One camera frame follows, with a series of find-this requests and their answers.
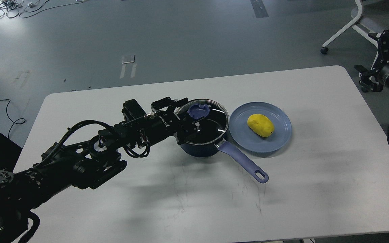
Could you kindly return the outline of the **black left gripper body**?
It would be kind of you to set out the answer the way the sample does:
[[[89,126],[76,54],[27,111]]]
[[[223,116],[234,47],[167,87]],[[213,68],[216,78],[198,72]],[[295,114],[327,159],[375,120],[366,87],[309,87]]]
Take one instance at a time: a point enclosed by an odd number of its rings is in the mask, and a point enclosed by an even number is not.
[[[179,125],[180,120],[173,112],[159,110],[147,114],[143,131],[148,142],[161,142],[173,136]]]

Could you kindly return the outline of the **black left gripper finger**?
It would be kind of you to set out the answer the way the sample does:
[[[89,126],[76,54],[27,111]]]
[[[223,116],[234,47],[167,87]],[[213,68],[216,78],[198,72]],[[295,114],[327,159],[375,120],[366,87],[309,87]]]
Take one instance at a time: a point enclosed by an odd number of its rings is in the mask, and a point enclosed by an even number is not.
[[[196,125],[198,120],[193,118],[180,119],[177,122],[174,137],[178,145],[184,144],[199,132],[199,126]]]
[[[156,117],[160,115],[176,115],[176,109],[186,105],[188,98],[181,100],[172,100],[170,97],[162,98],[151,103],[151,116]]]

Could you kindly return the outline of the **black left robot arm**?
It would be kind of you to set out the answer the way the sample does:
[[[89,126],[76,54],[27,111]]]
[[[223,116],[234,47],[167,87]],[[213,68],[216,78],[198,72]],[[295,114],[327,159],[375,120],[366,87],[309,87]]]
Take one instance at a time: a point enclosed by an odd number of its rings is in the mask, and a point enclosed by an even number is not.
[[[165,97],[146,113],[136,100],[128,100],[120,123],[83,120],[68,128],[33,167],[18,173],[0,170],[0,243],[17,238],[28,242],[40,224],[32,209],[68,187],[97,189],[122,172],[127,161],[121,159],[120,148],[132,158],[145,158],[151,146],[167,137],[175,136],[178,144],[194,137],[205,115],[178,115],[176,109],[187,104],[187,98]]]

